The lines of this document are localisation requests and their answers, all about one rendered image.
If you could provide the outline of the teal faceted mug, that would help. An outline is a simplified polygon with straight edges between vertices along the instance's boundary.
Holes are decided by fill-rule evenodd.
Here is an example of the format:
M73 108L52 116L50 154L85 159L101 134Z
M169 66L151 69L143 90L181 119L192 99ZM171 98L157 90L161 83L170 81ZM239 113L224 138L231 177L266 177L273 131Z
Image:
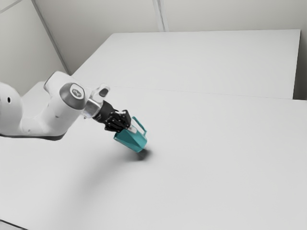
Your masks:
M132 119L143 130L143 133L141 133L133 124L131 124L128 128L116 133L113 139L138 153L142 151L147 144L147 130L136 117L133 116Z

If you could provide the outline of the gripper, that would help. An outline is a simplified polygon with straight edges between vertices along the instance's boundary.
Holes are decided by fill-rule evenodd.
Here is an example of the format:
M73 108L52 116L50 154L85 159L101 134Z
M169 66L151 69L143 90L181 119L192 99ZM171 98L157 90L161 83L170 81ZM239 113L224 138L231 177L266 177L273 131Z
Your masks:
M124 128L133 134L137 133L136 127L131 124L129 112L127 110L117 111L107 101L103 102L101 109L95 115L95 121L104 124L106 131L122 131Z

